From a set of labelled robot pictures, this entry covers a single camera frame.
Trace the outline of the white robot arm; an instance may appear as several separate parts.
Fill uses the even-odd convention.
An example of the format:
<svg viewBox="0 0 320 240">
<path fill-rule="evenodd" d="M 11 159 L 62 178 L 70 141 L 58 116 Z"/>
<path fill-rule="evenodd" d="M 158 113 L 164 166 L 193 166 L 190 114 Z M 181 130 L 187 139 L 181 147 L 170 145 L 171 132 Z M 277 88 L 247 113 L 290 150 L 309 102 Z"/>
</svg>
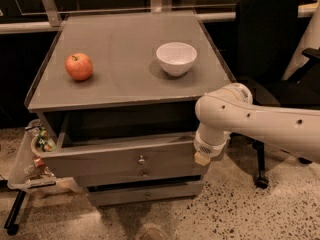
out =
<svg viewBox="0 0 320 240">
<path fill-rule="evenodd" d="M 317 163 L 319 94 L 282 78 L 295 48 L 297 14 L 241 15 L 236 26 L 237 81 L 197 101 L 196 149 L 219 154 L 226 138 L 239 133 Z"/>
</svg>

